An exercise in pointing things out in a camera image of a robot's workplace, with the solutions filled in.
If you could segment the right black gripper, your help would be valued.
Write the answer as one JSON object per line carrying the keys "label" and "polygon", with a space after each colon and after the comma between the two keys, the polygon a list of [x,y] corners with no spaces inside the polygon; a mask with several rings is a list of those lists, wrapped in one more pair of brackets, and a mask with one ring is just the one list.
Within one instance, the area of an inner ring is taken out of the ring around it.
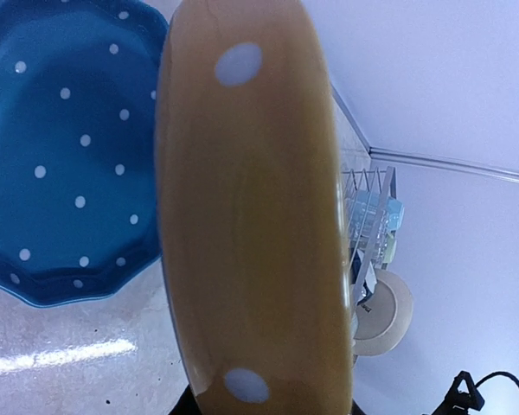
{"label": "right black gripper", "polygon": [[461,371],[432,415],[468,415],[470,409],[479,412],[484,404],[485,400],[475,386],[471,374]]}

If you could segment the yellow polka dot plate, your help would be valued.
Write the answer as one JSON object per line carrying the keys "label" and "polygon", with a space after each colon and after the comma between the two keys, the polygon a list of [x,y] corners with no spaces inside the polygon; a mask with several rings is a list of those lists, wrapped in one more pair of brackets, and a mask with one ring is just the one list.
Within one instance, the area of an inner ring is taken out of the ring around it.
{"label": "yellow polka dot plate", "polygon": [[204,414],[347,414],[348,232],[331,89],[299,1],[183,1],[157,86],[163,274]]}

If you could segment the blue polka dot plate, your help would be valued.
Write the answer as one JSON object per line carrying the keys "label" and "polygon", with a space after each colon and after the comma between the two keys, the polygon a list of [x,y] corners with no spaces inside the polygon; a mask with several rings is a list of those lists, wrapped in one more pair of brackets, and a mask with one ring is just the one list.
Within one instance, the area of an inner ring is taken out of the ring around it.
{"label": "blue polka dot plate", "polygon": [[101,299],[160,257],[168,32],[141,1],[0,1],[0,289],[38,308]]}

